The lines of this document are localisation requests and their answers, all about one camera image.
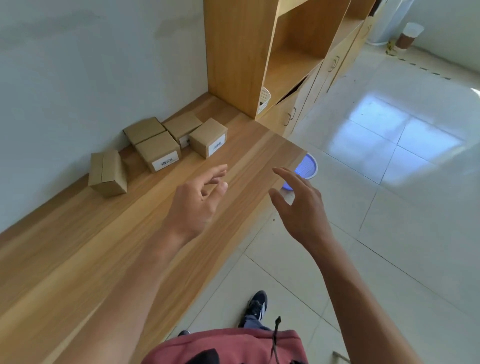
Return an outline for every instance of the barcode label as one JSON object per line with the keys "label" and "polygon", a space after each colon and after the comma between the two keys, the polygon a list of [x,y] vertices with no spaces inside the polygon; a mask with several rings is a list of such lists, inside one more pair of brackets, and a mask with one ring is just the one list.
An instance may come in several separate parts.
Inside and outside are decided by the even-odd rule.
{"label": "barcode label", "polygon": [[187,135],[184,135],[182,138],[179,139],[180,147],[185,148],[186,146],[190,145],[190,138]]}
{"label": "barcode label", "polygon": [[152,162],[152,165],[155,171],[159,171],[162,168],[165,168],[166,166],[168,166],[169,164],[176,162],[177,160],[179,160],[179,155],[177,151],[174,150],[173,152],[167,154],[166,156],[160,159],[157,159],[155,162]]}
{"label": "barcode label", "polygon": [[208,156],[214,154],[223,144],[225,144],[225,134],[210,144],[208,147]]}

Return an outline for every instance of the black drawstring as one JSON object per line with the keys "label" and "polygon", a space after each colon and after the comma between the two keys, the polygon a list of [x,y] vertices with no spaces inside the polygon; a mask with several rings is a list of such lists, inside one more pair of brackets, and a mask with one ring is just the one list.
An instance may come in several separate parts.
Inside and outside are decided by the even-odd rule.
{"label": "black drawstring", "polygon": [[272,336],[272,350],[270,351],[270,360],[272,360],[272,355],[275,353],[276,364],[280,364],[280,361],[278,360],[278,355],[276,353],[276,334],[278,332],[278,325],[280,325],[280,322],[282,322],[282,318],[279,316],[275,320],[275,330],[273,331]]}

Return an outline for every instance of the small cardboard box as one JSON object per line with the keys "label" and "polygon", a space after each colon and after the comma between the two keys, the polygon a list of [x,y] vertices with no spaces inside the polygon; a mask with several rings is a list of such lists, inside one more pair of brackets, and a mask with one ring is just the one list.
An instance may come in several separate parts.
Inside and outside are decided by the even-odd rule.
{"label": "small cardboard box", "polygon": [[135,146],[152,173],[169,166],[181,157],[180,145],[169,133],[161,133]]}
{"label": "small cardboard box", "polygon": [[204,158],[214,154],[227,141],[228,128],[210,118],[190,133],[192,149]]}
{"label": "small cardboard box", "polygon": [[143,119],[123,129],[128,140],[134,146],[164,131],[164,126],[157,118]]}
{"label": "small cardboard box", "polygon": [[202,125],[192,111],[186,112],[176,118],[163,123],[165,129],[173,136],[173,139],[180,144],[181,148],[190,145],[189,134]]}
{"label": "small cardboard box", "polygon": [[88,185],[104,197],[127,193],[127,171],[116,150],[92,153]]}

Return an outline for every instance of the blue container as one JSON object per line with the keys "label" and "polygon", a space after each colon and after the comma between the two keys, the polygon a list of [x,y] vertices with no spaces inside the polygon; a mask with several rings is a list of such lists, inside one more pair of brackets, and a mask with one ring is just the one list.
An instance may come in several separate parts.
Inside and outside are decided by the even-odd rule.
{"label": "blue container", "polygon": [[[305,178],[306,180],[309,180],[315,177],[317,172],[318,172],[317,161],[310,153],[307,153],[307,155],[302,160],[302,162],[300,162],[300,164],[295,168],[295,173]],[[293,188],[291,188],[286,182],[283,184],[282,188],[285,188],[286,190],[289,190],[289,191],[293,191]]]}

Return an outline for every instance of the shoe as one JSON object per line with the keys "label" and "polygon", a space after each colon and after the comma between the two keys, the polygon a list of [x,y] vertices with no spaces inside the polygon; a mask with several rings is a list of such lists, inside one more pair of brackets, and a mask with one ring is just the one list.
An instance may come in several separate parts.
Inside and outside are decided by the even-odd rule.
{"label": "shoe", "polygon": [[258,291],[248,302],[245,315],[240,321],[239,327],[242,328],[245,325],[246,316],[248,315],[255,316],[258,321],[261,321],[263,316],[265,316],[265,312],[267,311],[267,303],[268,299],[265,291]]}

